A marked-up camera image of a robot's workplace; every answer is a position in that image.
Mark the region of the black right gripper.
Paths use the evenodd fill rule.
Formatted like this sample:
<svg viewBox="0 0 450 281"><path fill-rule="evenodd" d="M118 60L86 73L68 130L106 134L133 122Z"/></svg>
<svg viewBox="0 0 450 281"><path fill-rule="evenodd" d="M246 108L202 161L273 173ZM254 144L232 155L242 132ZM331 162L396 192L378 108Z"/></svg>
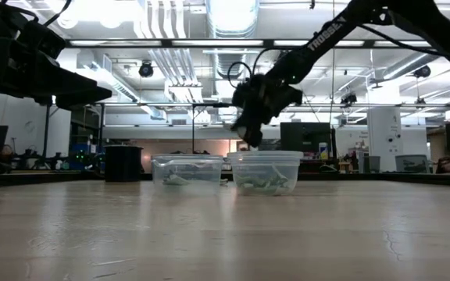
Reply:
<svg viewBox="0 0 450 281"><path fill-rule="evenodd" d="M263 140L261 125L278 117L289 105L300 105L302 91L263 74L255 74L237 85L231 103L242 110L234 125L247 126L244 141L257 148Z"/></svg>

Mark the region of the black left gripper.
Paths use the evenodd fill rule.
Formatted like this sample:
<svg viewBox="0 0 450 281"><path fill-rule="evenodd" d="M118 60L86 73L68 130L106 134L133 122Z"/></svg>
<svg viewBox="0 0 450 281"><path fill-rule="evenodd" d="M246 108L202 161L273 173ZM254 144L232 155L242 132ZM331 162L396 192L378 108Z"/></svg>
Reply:
<svg viewBox="0 0 450 281"><path fill-rule="evenodd" d="M36 48L0 38L0 94L32 98L50 105L57 95L58 108L73 110L112 97L111 90L76 72L79 52L62 52L53 59Z"/></svg>

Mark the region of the round clear plastic container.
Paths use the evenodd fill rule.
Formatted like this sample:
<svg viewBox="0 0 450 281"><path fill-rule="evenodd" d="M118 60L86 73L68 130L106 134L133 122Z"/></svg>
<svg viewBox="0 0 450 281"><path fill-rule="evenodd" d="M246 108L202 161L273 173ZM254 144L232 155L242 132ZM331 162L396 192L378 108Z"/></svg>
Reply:
<svg viewBox="0 0 450 281"><path fill-rule="evenodd" d="M273 176L272 166L275 165L281 174L288 178L286 188L278 188L275 194L280 196L291 194L298 181L298 169L303 158L299 151L238 151L227 155L231 164L233 179L235 176L253 176L268 174ZM256 194L253 190L242 195Z"/></svg>

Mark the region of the rectangular clear plastic container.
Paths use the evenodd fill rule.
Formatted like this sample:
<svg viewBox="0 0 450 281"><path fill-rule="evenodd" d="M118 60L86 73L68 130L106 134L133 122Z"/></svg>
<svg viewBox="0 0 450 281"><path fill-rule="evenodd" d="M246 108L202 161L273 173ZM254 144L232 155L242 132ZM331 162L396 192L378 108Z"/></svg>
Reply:
<svg viewBox="0 0 450 281"><path fill-rule="evenodd" d="M152 181L167 193L208 195L220 187L223 157L220 155L165 154L153 155ZM163 179L169 174L188 180L187 186L166 186Z"/></svg>

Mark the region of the black mug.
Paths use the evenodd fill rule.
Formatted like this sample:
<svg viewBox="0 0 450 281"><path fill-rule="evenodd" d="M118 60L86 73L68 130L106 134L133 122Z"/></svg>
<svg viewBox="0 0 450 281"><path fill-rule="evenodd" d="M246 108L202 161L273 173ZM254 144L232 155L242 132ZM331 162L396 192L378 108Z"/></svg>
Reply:
<svg viewBox="0 0 450 281"><path fill-rule="evenodd" d="M113 145L105 148L105 181L137 182L141 177L141 151L138 146Z"/></svg>

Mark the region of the white pillar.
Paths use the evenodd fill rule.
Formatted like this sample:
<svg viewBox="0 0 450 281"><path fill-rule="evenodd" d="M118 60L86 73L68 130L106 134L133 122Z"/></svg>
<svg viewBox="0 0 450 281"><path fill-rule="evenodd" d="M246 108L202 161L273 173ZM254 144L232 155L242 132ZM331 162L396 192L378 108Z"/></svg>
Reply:
<svg viewBox="0 0 450 281"><path fill-rule="evenodd" d="M370 156L380 158L381 172L396 170L396 156L403 152L399 108L376 107L367 112Z"/></svg>

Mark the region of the grey plastic crate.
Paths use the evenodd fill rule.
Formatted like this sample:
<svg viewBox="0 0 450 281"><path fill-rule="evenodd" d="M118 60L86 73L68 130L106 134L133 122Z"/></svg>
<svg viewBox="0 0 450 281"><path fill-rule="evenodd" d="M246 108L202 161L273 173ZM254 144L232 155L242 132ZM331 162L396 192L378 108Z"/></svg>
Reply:
<svg viewBox="0 0 450 281"><path fill-rule="evenodd" d="M426 155L397 155L395 163L400 173L430 173L430 163Z"/></svg>

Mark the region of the silver ventilation duct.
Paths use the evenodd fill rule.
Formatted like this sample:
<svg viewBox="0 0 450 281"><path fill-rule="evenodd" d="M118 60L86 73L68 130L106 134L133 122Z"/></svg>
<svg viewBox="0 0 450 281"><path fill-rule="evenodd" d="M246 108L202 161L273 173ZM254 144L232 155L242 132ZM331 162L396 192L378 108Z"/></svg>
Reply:
<svg viewBox="0 0 450 281"><path fill-rule="evenodd" d="M255 35L259 0L205 0L212 38L250 38Z"/></svg>

